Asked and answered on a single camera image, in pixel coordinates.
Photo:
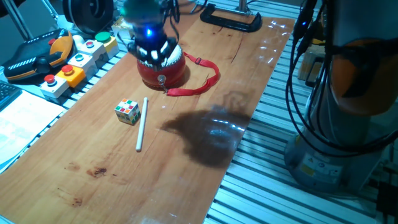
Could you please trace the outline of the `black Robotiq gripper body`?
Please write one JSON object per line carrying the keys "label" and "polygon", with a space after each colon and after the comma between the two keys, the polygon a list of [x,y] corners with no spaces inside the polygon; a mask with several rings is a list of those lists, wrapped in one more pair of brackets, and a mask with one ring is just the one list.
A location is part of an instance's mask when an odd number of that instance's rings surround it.
{"label": "black Robotiq gripper body", "polygon": [[145,49],[161,48],[167,41],[164,23],[146,23],[133,26],[135,43]]}

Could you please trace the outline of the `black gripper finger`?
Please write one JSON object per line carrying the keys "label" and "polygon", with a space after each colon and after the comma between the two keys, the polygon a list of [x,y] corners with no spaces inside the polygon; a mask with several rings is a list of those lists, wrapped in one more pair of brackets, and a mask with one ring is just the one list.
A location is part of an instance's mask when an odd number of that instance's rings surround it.
{"label": "black gripper finger", "polygon": [[127,49],[130,54],[135,56],[137,60],[143,65],[149,67],[150,63],[148,61],[150,57],[150,43],[149,42],[129,42],[127,44]]}
{"label": "black gripper finger", "polygon": [[164,62],[166,62],[171,56],[177,44],[178,41],[176,39],[167,39],[163,46],[155,51],[157,54],[157,58],[154,59],[154,64],[156,66],[161,66]]}

